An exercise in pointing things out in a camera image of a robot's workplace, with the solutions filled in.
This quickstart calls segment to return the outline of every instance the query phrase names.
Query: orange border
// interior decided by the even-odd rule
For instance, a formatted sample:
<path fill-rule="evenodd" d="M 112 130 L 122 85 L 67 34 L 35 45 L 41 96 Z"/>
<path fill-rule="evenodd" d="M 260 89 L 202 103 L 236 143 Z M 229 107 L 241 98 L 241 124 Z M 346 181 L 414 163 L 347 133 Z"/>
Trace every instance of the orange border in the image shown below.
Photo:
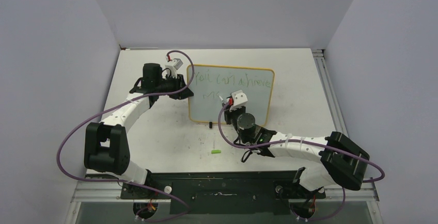
<path fill-rule="evenodd" d="M 269 68 L 250 68 L 250 67 L 236 67 L 236 66 L 218 66 L 218 65 L 204 65 L 204 64 L 194 64 L 195 67 L 209 67 L 209 68 L 238 68 L 238 69 L 250 69 L 250 70 L 265 70 L 265 71 L 271 71 L 272 72 L 272 87 L 271 87 L 271 93 L 269 95 L 269 103 L 268 103 L 268 111 L 266 112 L 266 119 L 264 121 L 264 124 L 260 126 L 265 126 L 268 122 L 268 115 L 269 115 L 269 107 L 271 106 L 271 97 L 272 97 L 272 89 L 274 89 L 274 80 L 275 80 L 275 72 L 272 69 Z M 189 79 L 189 68 L 191 68 L 191 65 L 187 66 L 186 73 L 187 73 L 187 79 Z M 189 98 L 189 118 L 192 122 L 198 122 L 198 123 L 209 123 L 205 121 L 197 121 L 193 120 L 190 115 L 190 98 Z"/>

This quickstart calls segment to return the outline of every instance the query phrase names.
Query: wall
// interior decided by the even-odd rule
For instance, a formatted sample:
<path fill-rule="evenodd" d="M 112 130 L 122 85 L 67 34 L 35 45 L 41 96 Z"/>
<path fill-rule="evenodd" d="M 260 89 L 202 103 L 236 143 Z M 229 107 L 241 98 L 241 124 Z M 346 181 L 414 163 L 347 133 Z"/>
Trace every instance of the wall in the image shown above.
<path fill-rule="evenodd" d="M 56 150 L 100 111 L 119 49 L 95 0 L 0 0 L 1 223 L 63 223 L 76 186 Z M 84 132 L 62 155 L 84 173 Z"/>
<path fill-rule="evenodd" d="M 436 223 L 436 17 L 436 0 L 354 0 L 325 52 L 349 135 L 387 172 L 385 223 Z"/>
<path fill-rule="evenodd" d="M 122 46 L 326 47 L 353 0 L 97 0 Z"/>

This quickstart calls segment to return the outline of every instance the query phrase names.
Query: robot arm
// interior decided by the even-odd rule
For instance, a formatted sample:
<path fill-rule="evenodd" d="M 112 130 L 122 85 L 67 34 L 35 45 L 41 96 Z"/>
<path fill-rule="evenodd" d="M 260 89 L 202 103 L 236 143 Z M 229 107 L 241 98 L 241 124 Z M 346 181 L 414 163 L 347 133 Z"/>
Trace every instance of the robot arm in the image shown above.
<path fill-rule="evenodd" d="M 135 101 L 132 99 L 148 93 L 173 92 L 183 88 L 184 77 L 177 74 L 181 66 L 180 59 L 169 61 L 164 70 L 156 63 L 144 64 L 143 77 L 137 80 L 125 99 L 131 103 L 117 109 L 100 123 L 92 122 L 87 126 L 84 154 L 86 168 L 137 184 L 147 182 L 150 171 L 141 168 L 130 159 L 127 132 L 135 121 L 153 106 L 159 96 L 149 96 Z M 163 78 L 164 71 L 167 71 L 167 75 Z M 193 92 L 188 88 L 178 94 L 169 95 L 172 99 L 179 100 L 192 96 Z M 101 145 L 107 141 L 109 147 Z"/>
<path fill-rule="evenodd" d="M 369 155 L 347 136 L 340 132 L 332 132 L 329 137 L 301 137 L 291 134 L 282 134 L 267 130 L 255 124 L 255 118 L 246 113 L 245 104 L 248 101 L 243 91 L 236 91 L 227 98 L 229 106 L 224 111 L 225 121 L 232 124 L 238 133 L 238 139 L 243 146 L 259 145 L 270 141 L 281 141 L 263 147 L 250 148 L 250 153 L 262 156 L 281 157 L 290 156 L 315 162 L 315 168 L 299 170 L 299 184 L 308 191 L 339 184 L 350 189 L 359 190 L 365 175 L 367 164 L 348 156 L 338 154 L 328 149 L 308 145 L 302 142 L 288 142 L 289 140 L 309 141 L 327 145 L 350 152 L 369 160 Z"/>

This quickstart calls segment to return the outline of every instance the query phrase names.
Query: purple cable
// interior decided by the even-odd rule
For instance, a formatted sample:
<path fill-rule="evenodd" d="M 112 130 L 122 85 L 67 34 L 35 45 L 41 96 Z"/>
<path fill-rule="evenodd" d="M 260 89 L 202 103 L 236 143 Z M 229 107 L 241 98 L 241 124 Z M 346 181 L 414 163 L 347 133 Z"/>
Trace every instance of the purple cable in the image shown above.
<path fill-rule="evenodd" d="M 236 144 L 232 143 L 231 141 L 229 141 L 229 140 L 227 139 L 227 137 L 225 137 L 224 132 L 222 131 L 222 125 L 221 125 L 221 117 L 222 117 L 222 114 L 223 114 L 223 112 L 225 111 L 225 109 L 226 109 L 228 106 L 229 106 L 229 103 L 226 103 L 226 104 L 222 107 L 221 111 L 219 112 L 219 117 L 218 117 L 218 119 L 217 119 L 217 126 L 218 126 L 218 128 L 219 128 L 219 133 L 221 134 L 222 138 L 223 138 L 228 144 L 230 144 L 231 146 L 233 146 L 233 147 L 235 147 L 235 148 L 241 148 L 241 149 L 251 149 L 251 148 L 259 148 L 259 147 L 263 147 L 263 146 L 269 146 L 269 145 L 273 145 L 273 144 L 285 143 L 284 140 L 271 141 L 271 142 L 262 143 L 262 144 L 257 144 L 257 145 L 251 145 L 251 146 L 239 146 L 239 145 L 236 145 Z M 349 157 L 352 157 L 353 159 L 357 159 L 357 160 L 359 160 L 359 161 L 362 161 L 362 162 L 364 162 L 364 163 L 367 163 L 368 165 L 370 165 L 370 166 L 372 166 L 372 167 L 378 169 L 379 172 L 382 174 L 382 175 L 380 175 L 380 177 L 378 177 L 378 178 L 376 178 L 376 179 L 363 180 L 364 183 L 376 182 L 376 181 L 382 180 L 382 179 L 385 177 L 385 172 L 383 171 L 383 169 L 382 169 L 380 166 L 376 165 L 375 163 L 373 163 L 373 162 L 371 162 L 371 161 L 369 161 L 369 160 L 366 160 L 366 159 L 364 159 L 364 158 L 361 158 L 361 157 L 359 157 L 359 156 L 356 156 L 356 155 L 354 155 L 354 154 L 352 154 L 352 153 L 349 153 L 349 152 L 346 152 L 346 151 L 344 151 L 344 150 L 337 149 L 337 148 L 334 148 L 334 147 L 331 147 L 331 146 L 327 146 L 327 145 L 322 145 L 322 144 L 318 144 L 318 143 L 310 142 L 310 141 L 305 141 L 305 140 L 301 141 L 301 140 L 289 139 L 288 142 L 302 142 L 302 143 L 307 144 L 307 145 L 317 146 L 317 147 L 321 147 L 321 148 L 325 148 L 325 149 L 329 149 L 329 150 L 335 151 L 335 152 L 337 152 L 337 153 L 345 154 L 345 155 L 347 155 L 347 156 L 349 156 Z M 343 192 L 342 204 L 341 204 L 341 206 L 338 208 L 338 210 L 336 210 L 335 212 L 333 212 L 331 215 L 328 215 L 328 216 L 325 216 L 325 217 L 321 217 L 321 218 L 317 218 L 317 219 L 312 219 L 312 221 L 315 221 L 315 220 L 325 220 L 325 219 L 329 219 L 329 218 L 332 218 L 333 216 L 337 215 L 337 214 L 342 210 L 342 208 L 344 207 L 344 204 L 345 204 L 345 198 L 346 198 L 346 196 L 345 196 L 345 189 L 344 189 L 344 188 L 342 188 L 342 192 Z"/>
<path fill-rule="evenodd" d="M 161 190 L 159 190 L 159 189 L 155 189 L 155 188 L 152 188 L 152 187 L 146 186 L 146 185 L 140 185 L 140 184 L 137 184 L 137 183 L 134 183 L 134 182 L 128 182 L 128 181 L 126 181 L 126 180 L 118 180 L 118 179 L 85 179 L 85 178 L 80 178 L 80 177 L 74 176 L 74 175 L 70 174 L 69 172 L 67 172 L 67 171 L 64 169 L 64 167 L 63 167 L 62 164 L 61 164 L 61 158 L 60 158 L 60 157 L 61 157 L 61 151 L 62 151 L 62 148 L 63 148 L 64 145 L 66 144 L 67 140 L 68 140 L 68 139 L 69 139 L 69 138 L 70 138 L 70 137 L 71 137 L 71 136 L 72 136 L 72 135 L 73 135 L 73 134 L 74 134 L 74 133 L 80 128 L 80 127 L 84 126 L 85 124 L 87 124 L 88 122 L 90 122 L 91 120 L 93 120 L 94 118 L 100 117 L 101 115 L 103 115 L 103 114 L 105 114 L 105 113 L 108 113 L 108 112 L 110 112 L 110 111 L 113 111 L 113 110 L 119 109 L 120 107 L 125 106 L 125 105 L 131 103 L 131 101 L 136 101 L 136 100 L 139 100 L 139 99 L 142 99 L 142 98 L 146 98 L 146 97 L 150 97 L 150 96 L 163 96 L 163 95 L 177 94 L 177 93 L 180 93 L 180 92 L 184 91 L 187 87 L 189 87 L 189 85 L 190 85 L 190 83 L 192 83 L 193 77 L 194 77 L 194 75 L 195 75 L 195 67 L 194 67 L 194 65 L 193 65 L 192 60 L 190 59 L 190 57 L 189 57 L 186 53 L 184 53 L 184 52 L 182 52 L 182 51 L 179 51 L 179 50 L 172 50 L 172 51 L 167 52 L 166 57 L 167 57 L 167 58 L 170 58 L 170 57 L 169 57 L 169 54 L 171 54 L 171 53 L 180 53 L 180 54 L 184 55 L 185 57 L 187 57 L 187 59 L 189 60 L 190 65 L 192 66 L 192 77 L 190 77 L 190 80 L 189 80 L 189 82 L 187 83 L 187 85 L 184 86 L 183 88 L 181 88 L 181 89 L 179 89 L 179 90 L 177 90 L 177 91 L 173 91 L 173 92 L 149 93 L 149 94 L 141 95 L 141 96 L 139 96 L 139 97 L 136 97 L 136 98 L 131 99 L 130 101 L 126 101 L 126 102 L 121 103 L 121 104 L 119 104 L 119 105 L 117 105 L 117 106 L 114 106 L 114 107 L 109 108 L 109 109 L 107 109 L 107 110 L 104 110 L 104 111 L 102 111 L 102 112 L 100 112 L 100 113 L 97 113 L 97 114 L 93 115 L 92 117 L 88 118 L 87 120 L 81 122 L 81 123 L 80 123 L 78 126 L 76 126 L 72 131 L 70 131 L 70 133 L 68 133 L 68 135 L 64 138 L 64 140 L 62 141 L 61 145 L 59 146 L 59 148 L 58 148 L 58 152 L 56 153 L 56 164 L 58 165 L 58 168 L 59 168 L 59 170 L 60 170 L 62 173 L 64 173 L 64 174 L 65 174 L 66 176 L 68 176 L 69 178 L 72 178 L 72 179 L 75 179 L 75 180 L 78 180 L 78 181 L 83 181 L 83 182 L 123 182 L 123 183 L 128 183 L 128 184 L 135 185 L 135 186 L 138 186 L 138 187 L 141 187 L 141 188 L 145 188 L 145 189 L 148 189 L 148 190 L 152 190 L 152 191 L 158 192 L 158 193 L 160 193 L 160 194 L 163 194 L 163 195 L 165 195 L 165 196 L 168 196 L 168 197 L 170 197 L 170 198 L 173 198 L 173 199 L 177 200 L 178 202 L 182 203 L 182 204 L 183 204 L 184 206 L 186 206 L 188 209 L 190 208 L 189 205 L 188 205 L 187 203 L 185 203 L 183 200 L 179 199 L 178 197 L 176 197 L 176 196 L 174 196 L 174 195 L 171 195 L 171 194 L 168 194 L 168 193 L 166 193 L 166 192 L 164 192 L 164 191 L 161 191 Z M 141 211 L 143 211 L 143 210 L 145 210 L 145 209 L 146 209 L 146 207 L 140 209 L 140 210 L 137 212 L 137 215 L 138 215 Z M 166 217 L 166 218 L 163 218 L 163 219 L 159 219 L 159 220 L 145 220 L 145 221 L 147 221 L 147 222 L 160 222 L 160 221 L 166 221 L 166 220 L 174 219 L 174 218 L 176 218 L 176 217 L 179 217 L 179 216 L 185 215 L 185 214 L 187 214 L 187 213 L 188 213 L 188 211 L 185 211 L 185 212 L 182 212 L 182 213 L 180 213 L 180 214 L 177 214 L 177 215 L 174 215 L 174 216 L 170 216 L 170 217 Z"/>

